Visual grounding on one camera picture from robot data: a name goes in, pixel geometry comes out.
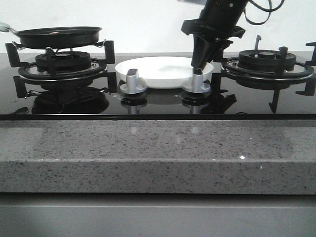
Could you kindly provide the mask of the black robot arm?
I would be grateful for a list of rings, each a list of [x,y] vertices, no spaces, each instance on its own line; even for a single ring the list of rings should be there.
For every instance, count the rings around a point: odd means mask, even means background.
[[[207,62],[218,62],[219,54],[232,44],[229,38],[243,36],[245,29],[237,26],[237,22],[247,3],[246,0],[208,0],[199,18],[183,22],[181,31],[194,37],[192,67],[203,69]]]

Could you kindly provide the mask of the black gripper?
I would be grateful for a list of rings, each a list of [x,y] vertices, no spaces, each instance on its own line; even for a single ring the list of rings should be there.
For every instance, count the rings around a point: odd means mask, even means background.
[[[224,50],[228,48],[233,42],[225,40],[223,42],[214,40],[219,38],[221,40],[230,37],[242,38],[245,29],[240,26],[234,26],[232,30],[218,30],[214,27],[206,25],[201,19],[185,20],[181,27],[181,31],[186,34],[193,34],[194,50],[192,55],[191,66],[193,68],[204,68],[207,62],[222,62]]]

